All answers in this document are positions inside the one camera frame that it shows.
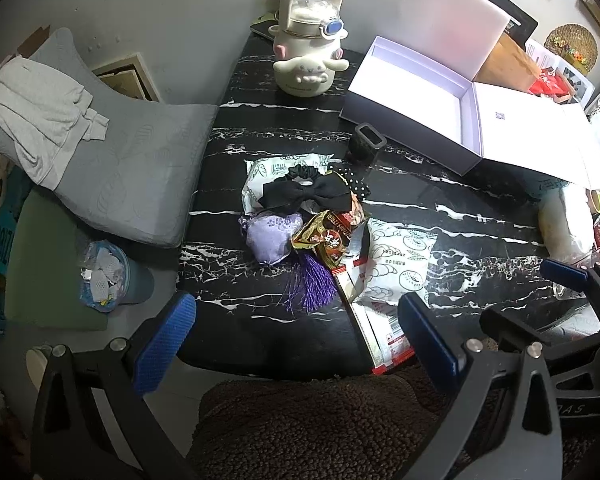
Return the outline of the red white snack packet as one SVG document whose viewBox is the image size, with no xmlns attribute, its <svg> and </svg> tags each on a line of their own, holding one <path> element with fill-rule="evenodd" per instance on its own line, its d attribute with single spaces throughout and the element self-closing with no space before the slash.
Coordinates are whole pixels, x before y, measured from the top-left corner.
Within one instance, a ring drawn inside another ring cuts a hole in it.
<svg viewBox="0 0 600 480">
<path fill-rule="evenodd" d="M 400 326 L 396 308 L 388 304 L 361 304 L 364 288 L 365 257 L 346 257 L 332 271 L 343 301 L 353 314 L 372 359 L 374 375 L 386 374 L 414 356 Z"/>
</svg>

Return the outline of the white green printed bread bag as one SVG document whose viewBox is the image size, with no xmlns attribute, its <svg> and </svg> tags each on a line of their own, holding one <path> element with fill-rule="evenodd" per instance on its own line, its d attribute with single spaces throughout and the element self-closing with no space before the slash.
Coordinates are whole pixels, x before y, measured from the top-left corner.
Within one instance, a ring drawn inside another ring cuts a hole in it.
<svg viewBox="0 0 600 480">
<path fill-rule="evenodd" d="M 409 229 L 403 223 L 367 221 L 370 234 L 362 289 L 358 304 L 396 307 L 408 292 L 419 292 L 427 283 L 429 259 L 436 233 Z"/>
</svg>

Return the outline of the purple satin sachet with tassel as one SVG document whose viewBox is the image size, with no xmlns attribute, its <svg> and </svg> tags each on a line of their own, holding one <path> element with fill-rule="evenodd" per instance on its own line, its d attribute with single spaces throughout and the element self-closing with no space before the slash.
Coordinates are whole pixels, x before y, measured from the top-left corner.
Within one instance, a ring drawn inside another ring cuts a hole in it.
<svg viewBox="0 0 600 480">
<path fill-rule="evenodd" d="M 337 289 L 332 274 L 311 249 L 297 249 L 292 239 L 303 226 L 301 214 L 279 216 L 260 212 L 238 219 L 247 247 L 260 266 L 272 268 L 291 263 L 291 278 L 284 292 L 289 312 L 315 312 L 335 299 Z"/>
</svg>

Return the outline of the gold brown snack bag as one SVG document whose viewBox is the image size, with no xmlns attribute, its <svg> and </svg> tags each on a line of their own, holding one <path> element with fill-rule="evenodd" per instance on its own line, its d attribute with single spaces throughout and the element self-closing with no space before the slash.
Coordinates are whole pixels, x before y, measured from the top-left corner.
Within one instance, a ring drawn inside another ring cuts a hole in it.
<svg viewBox="0 0 600 480">
<path fill-rule="evenodd" d="M 340 267 L 347 252 L 353 232 L 362 226 L 365 216 L 362 212 L 333 212 L 325 210 L 314 214 L 292 238 L 294 249 L 314 252 L 318 260 L 330 270 Z"/>
</svg>

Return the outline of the black bow hair clip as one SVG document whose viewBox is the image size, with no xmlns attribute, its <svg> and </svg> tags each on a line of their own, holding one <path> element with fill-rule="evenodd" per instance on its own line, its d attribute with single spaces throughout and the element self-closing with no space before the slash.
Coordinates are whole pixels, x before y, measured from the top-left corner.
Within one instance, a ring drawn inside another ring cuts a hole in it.
<svg viewBox="0 0 600 480">
<path fill-rule="evenodd" d="M 347 212 L 352 206 L 349 185 L 338 174 L 317 174 L 309 184 L 278 178 L 263 185 L 259 203 L 279 214 L 293 214 L 307 200 L 313 200 L 321 209 L 336 212 Z"/>
</svg>

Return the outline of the black rectangular case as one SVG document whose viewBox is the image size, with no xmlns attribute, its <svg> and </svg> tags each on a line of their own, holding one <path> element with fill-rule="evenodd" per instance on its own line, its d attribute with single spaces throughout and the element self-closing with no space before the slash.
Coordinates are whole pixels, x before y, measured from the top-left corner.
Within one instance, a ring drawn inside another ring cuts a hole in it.
<svg viewBox="0 0 600 480">
<path fill-rule="evenodd" d="M 347 159 L 354 164 L 370 166 L 387 144 L 386 137 L 368 122 L 358 124 L 350 136 Z"/>
</svg>

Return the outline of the blue waste bin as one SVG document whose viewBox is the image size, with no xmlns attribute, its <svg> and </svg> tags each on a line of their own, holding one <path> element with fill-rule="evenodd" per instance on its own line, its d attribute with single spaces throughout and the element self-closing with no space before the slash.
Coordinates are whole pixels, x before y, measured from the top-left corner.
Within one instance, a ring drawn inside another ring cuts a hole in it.
<svg viewBox="0 0 600 480">
<path fill-rule="evenodd" d="M 86 246 L 79 268 L 80 300 L 100 313 L 108 314 L 122 304 L 141 304 L 155 289 L 151 270 L 106 240 Z"/>
</svg>

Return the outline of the small white stool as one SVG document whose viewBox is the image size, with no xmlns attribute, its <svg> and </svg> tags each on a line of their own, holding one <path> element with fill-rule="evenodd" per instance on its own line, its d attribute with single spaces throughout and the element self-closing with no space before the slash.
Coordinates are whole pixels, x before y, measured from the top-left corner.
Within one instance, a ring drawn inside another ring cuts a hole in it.
<svg viewBox="0 0 600 480">
<path fill-rule="evenodd" d="M 27 372 L 36 391 L 40 390 L 46 365 L 52 351 L 53 348 L 49 344 L 43 344 L 42 346 L 30 348 L 26 352 Z"/>
</svg>

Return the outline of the green cushion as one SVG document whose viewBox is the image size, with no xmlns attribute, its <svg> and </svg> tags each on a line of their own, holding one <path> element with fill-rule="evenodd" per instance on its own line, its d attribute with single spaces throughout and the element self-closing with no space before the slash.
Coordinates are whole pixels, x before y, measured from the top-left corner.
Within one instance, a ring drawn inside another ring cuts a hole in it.
<svg viewBox="0 0 600 480">
<path fill-rule="evenodd" d="M 50 330 L 104 330 L 106 315 L 80 300 L 82 224 L 50 192 L 32 188 L 17 222 L 7 268 L 9 322 Z"/>
</svg>

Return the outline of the grey contoured pillow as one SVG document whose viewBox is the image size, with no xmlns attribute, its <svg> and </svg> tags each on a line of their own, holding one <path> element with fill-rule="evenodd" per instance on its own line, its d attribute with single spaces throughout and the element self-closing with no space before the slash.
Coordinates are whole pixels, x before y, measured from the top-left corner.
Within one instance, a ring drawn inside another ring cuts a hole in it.
<svg viewBox="0 0 600 480">
<path fill-rule="evenodd" d="M 66 28 L 28 58 L 83 84 L 94 110 L 109 119 L 106 139 L 80 142 L 50 191 L 95 229 L 158 247 L 181 244 L 216 106 L 163 104 L 112 90 L 87 68 Z M 1 127 L 0 154 L 22 169 Z"/>
</svg>

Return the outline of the brown paper bag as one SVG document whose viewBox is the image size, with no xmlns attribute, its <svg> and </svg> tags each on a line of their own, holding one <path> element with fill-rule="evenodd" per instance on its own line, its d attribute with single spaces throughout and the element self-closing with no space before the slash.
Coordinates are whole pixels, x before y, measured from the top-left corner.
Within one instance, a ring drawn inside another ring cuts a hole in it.
<svg viewBox="0 0 600 480">
<path fill-rule="evenodd" d="M 528 92 L 539 76 L 541 69 L 538 64 L 503 32 L 474 81 Z"/>
</svg>

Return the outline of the black scrunchie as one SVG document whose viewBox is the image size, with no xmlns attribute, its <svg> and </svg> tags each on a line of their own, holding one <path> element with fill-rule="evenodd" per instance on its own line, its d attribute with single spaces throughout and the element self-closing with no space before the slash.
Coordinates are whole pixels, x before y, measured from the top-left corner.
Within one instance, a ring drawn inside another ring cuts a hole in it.
<svg viewBox="0 0 600 480">
<path fill-rule="evenodd" d="M 320 170 L 314 166 L 298 164 L 288 169 L 285 178 L 288 181 L 314 181 L 321 175 Z"/>
</svg>

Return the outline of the white folded garment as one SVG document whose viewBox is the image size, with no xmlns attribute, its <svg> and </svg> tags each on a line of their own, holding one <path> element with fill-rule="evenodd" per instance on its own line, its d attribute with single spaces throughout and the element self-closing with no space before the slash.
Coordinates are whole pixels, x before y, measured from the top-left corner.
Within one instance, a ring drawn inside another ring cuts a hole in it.
<svg viewBox="0 0 600 480">
<path fill-rule="evenodd" d="M 30 58 L 0 69 L 0 127 L 30 179 L 54 190 L 80 142 L 106 139 L 109 119 L 83 84 Z"/>
</svg>

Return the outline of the white foam sheet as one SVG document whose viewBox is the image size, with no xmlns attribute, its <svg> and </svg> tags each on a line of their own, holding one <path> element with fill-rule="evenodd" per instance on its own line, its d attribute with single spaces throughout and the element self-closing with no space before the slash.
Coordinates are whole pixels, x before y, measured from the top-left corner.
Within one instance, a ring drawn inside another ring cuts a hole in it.
<svg viewBox="0 0 600 480">
<path fill-rule="evenodd" d="M 509 22 L 489 0 L 343 0 L 341 16 L 348 50 L 364 53 L 382 37 L 467 79 L 477 75 Z"/>
</svg>

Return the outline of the black smartphone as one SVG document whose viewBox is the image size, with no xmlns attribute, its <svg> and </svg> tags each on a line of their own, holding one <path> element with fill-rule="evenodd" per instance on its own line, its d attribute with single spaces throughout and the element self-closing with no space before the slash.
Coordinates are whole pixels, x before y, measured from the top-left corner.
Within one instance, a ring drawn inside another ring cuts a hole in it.
<svg viewBox="0 0 600 480">
<path fill-rule="evenodd" d="M 265 20 L 252 22 L 250 30 L 259 37 L 268 40 L 269 42 L 274 41 L 274 35 L 270 32 L 270 28 L 275 26 L 277 21 L 274 18 L 266 18 Z"/>
</svg>

